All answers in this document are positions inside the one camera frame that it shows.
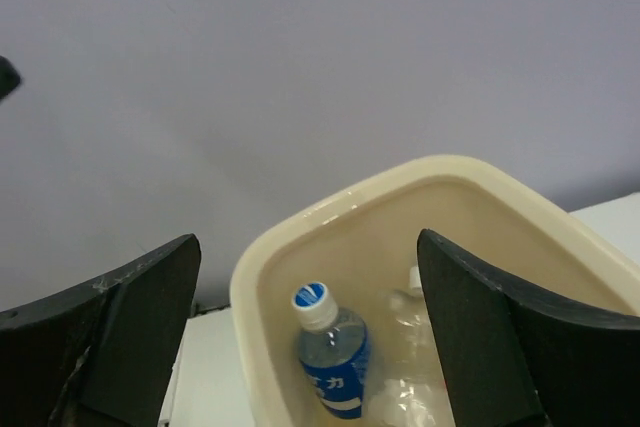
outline blue labeled bottle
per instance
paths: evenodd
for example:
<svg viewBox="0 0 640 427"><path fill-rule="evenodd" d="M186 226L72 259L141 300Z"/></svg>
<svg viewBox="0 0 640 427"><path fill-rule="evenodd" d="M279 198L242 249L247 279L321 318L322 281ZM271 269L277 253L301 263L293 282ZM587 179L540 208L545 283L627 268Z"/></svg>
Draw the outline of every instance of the blue labeled bottle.
<svg viewBox="0 0 640 427"><path fill-rule="evenodd" d="M302 326L298 358L320 402L336 417L360 418L371 352L364 321L321 282L300 287L292 304Z"/></svg>

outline black object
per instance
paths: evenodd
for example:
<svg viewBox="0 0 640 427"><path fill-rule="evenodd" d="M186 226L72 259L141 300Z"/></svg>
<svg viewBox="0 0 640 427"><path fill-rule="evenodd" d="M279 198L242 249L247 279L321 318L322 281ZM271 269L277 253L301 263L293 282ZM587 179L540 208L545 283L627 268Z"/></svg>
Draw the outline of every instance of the black object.
<svg viewBox="0 0 640 427"><path fill-rule="evenodd" d="M0 102L22 83L20 74L8 59L0 56Z"/></svg>
<svg viewBox="0 0 640 427"><path fill-rule="evenodd" d="M640 318L543 289L429 230L418 263L457 427L640 425Z"/></svg>
<svg viewBox="0 0 640 427"><path fill-rule="evenodd" d="M185 235L0 313L0 427L156 427L199 267Z"/></svg>

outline bin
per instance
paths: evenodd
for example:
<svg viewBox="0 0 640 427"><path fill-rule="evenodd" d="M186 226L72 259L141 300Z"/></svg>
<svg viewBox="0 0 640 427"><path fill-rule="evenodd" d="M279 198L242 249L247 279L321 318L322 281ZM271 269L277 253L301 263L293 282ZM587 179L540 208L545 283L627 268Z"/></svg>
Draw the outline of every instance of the bin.
<svg viewBox="0 0 640 427"><path fill-rule="evenodd" d="M484 162L415 160L278 224L238 262L231 304L258 427L360 425L330 416L314 396L295 356L291 295L324 282L378 330L370 299L405 287L423 228L567 297L640 314L640 270L562 209Z"/></svg>

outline chinese character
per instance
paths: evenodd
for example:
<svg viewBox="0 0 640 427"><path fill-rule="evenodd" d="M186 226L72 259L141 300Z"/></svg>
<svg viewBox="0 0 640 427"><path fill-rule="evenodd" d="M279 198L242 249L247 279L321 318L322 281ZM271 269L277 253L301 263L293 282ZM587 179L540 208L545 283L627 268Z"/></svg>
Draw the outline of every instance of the chinese character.
<svg viewBox="0 0 640 427"><path fill-rule="evenodd" d="M344 387L343 379L336 379L335 377L331 377L327 382L329 382L329 386L327 389L341 389Z"/></svg>

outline transparent bottle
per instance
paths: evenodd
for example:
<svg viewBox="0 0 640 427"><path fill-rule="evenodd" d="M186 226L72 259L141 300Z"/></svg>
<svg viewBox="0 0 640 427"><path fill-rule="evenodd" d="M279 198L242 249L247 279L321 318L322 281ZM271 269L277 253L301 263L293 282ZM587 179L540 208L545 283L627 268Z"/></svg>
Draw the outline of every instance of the transparent bottle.
<svg viewBox="0 0 640 427"><path fill-rule="evenodd" d="M321 282L303 285L292 304L302 326L298 359L316 395L336 417L359 418L371 351L364 321L339 307Z"/></svg>
<svg viewBox="0 0 640 427"><path fill-rule="evenodd" d="M376 353L363 403L367 427L453 427L453 414L415 266L407 291L379 299Z"/></svg>

